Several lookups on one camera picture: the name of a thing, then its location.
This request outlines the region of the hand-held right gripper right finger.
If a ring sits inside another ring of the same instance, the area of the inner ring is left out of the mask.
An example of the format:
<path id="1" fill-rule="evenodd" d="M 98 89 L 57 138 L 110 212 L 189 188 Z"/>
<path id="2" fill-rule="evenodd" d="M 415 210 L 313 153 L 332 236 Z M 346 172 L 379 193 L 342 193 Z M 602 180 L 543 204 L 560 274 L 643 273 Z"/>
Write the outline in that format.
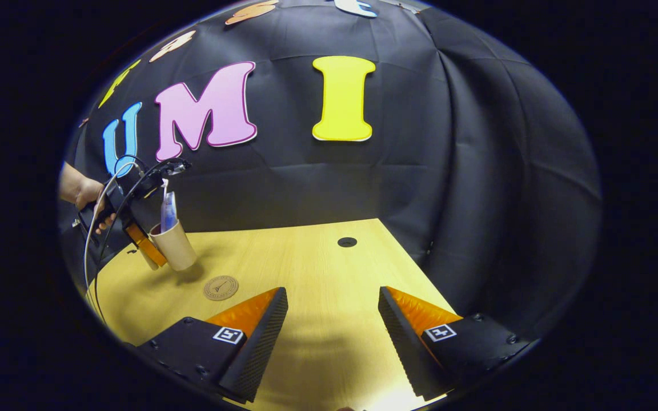
<path id="1" fill-rule="evenodd" d="M 458 398 L 530 351 L 525 339 L 492 317 L 460 317 L 393 287 L 379 290 L 378 310 L 415 395 Z"/>

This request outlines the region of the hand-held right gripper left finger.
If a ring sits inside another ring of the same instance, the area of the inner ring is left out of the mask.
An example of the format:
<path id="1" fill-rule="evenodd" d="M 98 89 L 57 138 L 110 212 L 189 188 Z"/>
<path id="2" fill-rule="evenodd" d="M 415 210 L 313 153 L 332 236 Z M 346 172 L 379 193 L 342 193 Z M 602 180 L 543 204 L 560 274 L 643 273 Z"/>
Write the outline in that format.
<path id="1" fill-rule="evenodd" d="M 288 309 L 274 287 L 207 320 L 184 317 L 135 353 L 202 393 L 253 402 Z"/>

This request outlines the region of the beige cup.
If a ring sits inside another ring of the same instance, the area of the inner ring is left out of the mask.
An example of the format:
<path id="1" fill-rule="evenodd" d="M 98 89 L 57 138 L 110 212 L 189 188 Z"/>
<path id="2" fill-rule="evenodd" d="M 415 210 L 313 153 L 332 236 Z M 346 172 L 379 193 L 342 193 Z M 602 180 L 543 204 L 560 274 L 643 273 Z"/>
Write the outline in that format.
<path id="1" fill-rule="evenodd" d="M 151 227 L 149 238 L 154 242 L 157 250 L 164 255 L 173 271 L 189 269 L 198 259 L 180 219 L 166 231 L 163 231 L 160 223 Z"/>

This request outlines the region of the white blue toothpaste tube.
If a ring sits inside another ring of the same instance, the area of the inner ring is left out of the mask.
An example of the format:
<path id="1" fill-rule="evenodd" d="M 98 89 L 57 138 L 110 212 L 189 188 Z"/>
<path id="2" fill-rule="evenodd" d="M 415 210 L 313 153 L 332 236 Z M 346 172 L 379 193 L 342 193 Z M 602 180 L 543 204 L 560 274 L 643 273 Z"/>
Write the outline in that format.
<path id="1" fill-rule="evenodd" d="M 174 192 L 166 192 L 161 205 L 161 232 L 167 232 L 178 224 Z"/>

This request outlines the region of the round brown coaster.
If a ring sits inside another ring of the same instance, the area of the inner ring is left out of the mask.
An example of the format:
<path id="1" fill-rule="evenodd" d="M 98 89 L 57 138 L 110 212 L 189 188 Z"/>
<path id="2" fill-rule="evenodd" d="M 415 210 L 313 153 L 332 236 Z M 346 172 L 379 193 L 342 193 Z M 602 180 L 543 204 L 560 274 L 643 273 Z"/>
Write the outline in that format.
<path id="1" fill-rule="evenodd" d="M 204 296 L 210 301 L 224 301 L 234 296 L 239 289 L 236 278 L 227 275 L 209 279 L 203 287 Z"/>

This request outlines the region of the black backdrop cloth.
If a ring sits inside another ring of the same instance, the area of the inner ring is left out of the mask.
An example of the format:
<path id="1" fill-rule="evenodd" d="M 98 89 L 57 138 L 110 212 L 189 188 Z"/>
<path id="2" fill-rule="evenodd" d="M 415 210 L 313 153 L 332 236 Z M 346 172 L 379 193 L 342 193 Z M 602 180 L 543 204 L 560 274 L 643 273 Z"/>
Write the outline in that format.
<path id="1" fill-rule="evenodd" d="M 554 85 L 436 8 L 277 0 L 159 41 L 97 91 L 66 159 L 180 156 L 187 231 L 379 219 L 461 315 L 526 339 L 580 289 L 600 231 L 587 133 Z"/>

